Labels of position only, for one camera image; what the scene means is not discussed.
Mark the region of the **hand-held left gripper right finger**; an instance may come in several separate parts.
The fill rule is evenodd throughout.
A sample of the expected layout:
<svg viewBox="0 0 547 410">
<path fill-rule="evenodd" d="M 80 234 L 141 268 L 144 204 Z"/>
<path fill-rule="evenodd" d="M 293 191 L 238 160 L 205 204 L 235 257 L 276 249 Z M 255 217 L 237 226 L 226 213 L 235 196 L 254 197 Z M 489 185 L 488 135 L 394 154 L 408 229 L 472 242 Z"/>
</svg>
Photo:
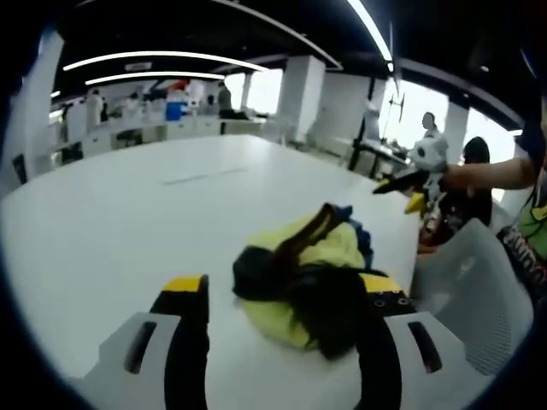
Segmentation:
<svg viewBox="0 0 547 410">
<path fill-rule="evenodd" d="M 465 364 L 462 342 L 380 272 L 360 275 L 367 296 L 358 338 L 358 409 L 434 409 L 448 400 Z"/>
</svg>

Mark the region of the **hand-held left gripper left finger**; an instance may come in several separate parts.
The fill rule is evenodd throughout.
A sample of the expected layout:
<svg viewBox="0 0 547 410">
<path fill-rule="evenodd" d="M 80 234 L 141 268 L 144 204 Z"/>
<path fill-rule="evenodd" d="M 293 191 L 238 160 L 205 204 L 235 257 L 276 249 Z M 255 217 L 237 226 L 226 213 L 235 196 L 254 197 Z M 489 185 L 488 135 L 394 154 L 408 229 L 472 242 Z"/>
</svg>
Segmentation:
<svg viewBox="0 0 547 410">
<path fill-rule="evenodd" d="M 102 342 L 80 394 L 96 409 L 206 408 L 208 327 L 208 276 L 170 280 Z"/>
</svg>

